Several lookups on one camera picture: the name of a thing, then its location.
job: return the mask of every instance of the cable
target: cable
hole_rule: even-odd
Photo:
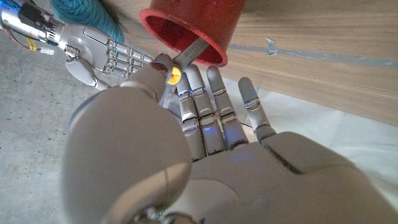
[[[26,47],[25,45],[23,45],[23,44],[21,44],[15,37],[14,37],[14,35],[12,34],[12,32],[11,32],[11,30],[9,30],[8,28],[3,28],[5,31],[6,31],[6,33],[10,36],[10,38],[15,42],[15,43],[17,43],[18,45],[20,45],[21,47],[23,47],[23,48],[25,48],[25,49],[28,49],[28,50],[33,50],[33,51],[40,51],[41,49],[31,49],[31,48],[29,48],[29,47]]]

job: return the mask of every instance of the gray floor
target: gray floor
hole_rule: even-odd
[[[59,223],[68,120],[97,90],[67,72],[60,50],[22,49],[2,30],[0,46],[0,223]]]

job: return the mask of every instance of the wooden surface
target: wooden surface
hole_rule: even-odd
[[[106,1],[131,42],[176,55],[143,28],[149,1]],[[398,60],[398,1],[247,0],[231,44]],[[245,50],[227,51],[224,77],[398,126],[398,70]]]

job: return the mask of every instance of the red cup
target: red cup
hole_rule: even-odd
[[[210,46],[196,62],[222,67],[228,63],[231,42],[245,0],[152,0],[140,13],[145,28],[176,52],[185,50],[198,37]]]

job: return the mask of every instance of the silver robotic hand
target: silver robotic hand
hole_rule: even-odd
[[[394,209],[350,161],[295,133],[271,128],[248,78],[239,90],[257,142],[248,143],[220,72],[207,70],[221,121],[190,65],[177,85],[183,133],[194,161],[164,217],[175,223],[398,223]]]
[[[180,125],[157,103],[172,68],[159,55],[76,110],[63,154],[62,220],[144,223],[176,201],[192,161]]]
[[[52,13],[30,1],[3,0],[0,3],[2,29],[11,36],[14,31],[58,46],[67,55],[68,71],[79,81],[99,90],[109,85],[100,80],[95,71],[128,78],[152,61],[144,53],[117,43],[94,27],[59,22]]]

